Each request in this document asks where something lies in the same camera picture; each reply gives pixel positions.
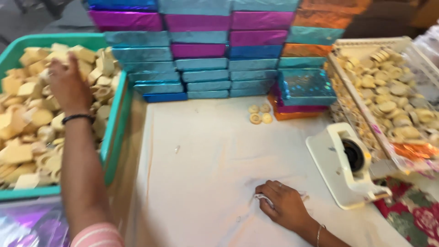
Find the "magenta foil box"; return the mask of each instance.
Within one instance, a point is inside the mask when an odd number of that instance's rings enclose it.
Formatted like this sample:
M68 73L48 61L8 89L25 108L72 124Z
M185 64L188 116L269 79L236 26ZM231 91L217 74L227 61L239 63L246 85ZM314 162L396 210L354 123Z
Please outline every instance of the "magenta foil box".
M105 31L163 31L159 13L88 11L101 32Z
M230 16L222 15L165 15L170 32L228 31Z
M230 46L283 45L287 39L286 30L232 31Z
M329 109L325 105L284 105L282 93L277 83L271 89L276 102L276 112L278 113L323 113Z
M289 30L294 12L234 11L232 30Z
M171 44L174 58L220 58L226 51L225 44Z

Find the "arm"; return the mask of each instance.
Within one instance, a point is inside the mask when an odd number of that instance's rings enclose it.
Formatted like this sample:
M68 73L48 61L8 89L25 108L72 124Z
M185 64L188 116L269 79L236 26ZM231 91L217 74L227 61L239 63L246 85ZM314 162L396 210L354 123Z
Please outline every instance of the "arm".
M273 203L274 208L268 204L266 199L261 199L259 205L271 220L297 233L308 243L317 247L320 224L308 214L297 190L283 185L279 181L268 180L265 184L257 186L255 192L256 194L263 193ZM318 246L350 247L324 227L320 230Z
M81 80L73 54L69 54L68 69L54 59L49 74L51 90L66 116L90 113L90 88ZM61 196L72 239L91 225L112 222L104 172L95 151L91 123L85 118L65 125Z

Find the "teal basket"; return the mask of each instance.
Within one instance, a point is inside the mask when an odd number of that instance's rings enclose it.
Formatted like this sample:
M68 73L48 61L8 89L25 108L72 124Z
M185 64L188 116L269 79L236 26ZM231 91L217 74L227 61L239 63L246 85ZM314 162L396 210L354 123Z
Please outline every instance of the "teal basket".
M56 33L23 36L14 40L0 54L0 80L6 76L7 70L22 67L18 60L26 47L50 47L53 43L66 44L71 47L80 44L94 51L108 46L102 33ZM130 113L131 99L132 90L128 90L126 73L122 71L101 148L101 162L107 185L111 184L116 174L126 121ZM0 190L0 201L57 195L60 191L61 188L58 185L35 189Z

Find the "orange foil sheet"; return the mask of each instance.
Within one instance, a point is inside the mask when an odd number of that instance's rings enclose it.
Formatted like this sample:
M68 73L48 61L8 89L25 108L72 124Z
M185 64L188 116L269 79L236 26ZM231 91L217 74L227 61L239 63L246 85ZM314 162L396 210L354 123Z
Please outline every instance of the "orange foil sheet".
M282 57L326 57L332 46L318 44L285 43Z
M268 101L273 107L274 117L278 120L288 120L288 119L298 119L298 118L307 118L307 117L316 117L320 116L322 113L278 113L276 110L276 99L275 96L270 92L268 94Z
M346 29L353 17L341 12L297 9L291 25Z
M372 0L302 0L301 9L360 14Z
M406 143L392 143L395 152L412 161L430 159L439 154L439 149L431 144L415 145Z

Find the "hand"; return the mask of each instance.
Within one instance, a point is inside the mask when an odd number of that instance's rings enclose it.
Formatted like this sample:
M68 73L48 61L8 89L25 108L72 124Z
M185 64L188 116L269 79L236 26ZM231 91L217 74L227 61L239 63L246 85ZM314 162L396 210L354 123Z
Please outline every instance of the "hand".
M78 59L72 52L68 53L68 68L53 58L49 66L49 75L50 89L66 116L90 114L90 87L86 81L82 81Z
M260 199L259 207L275 223L299 235L315 226L316 221L306 211L297 190L279 181L268 180L256 187L256 194L261 193L271 200L274 208L270 207L264 198Z

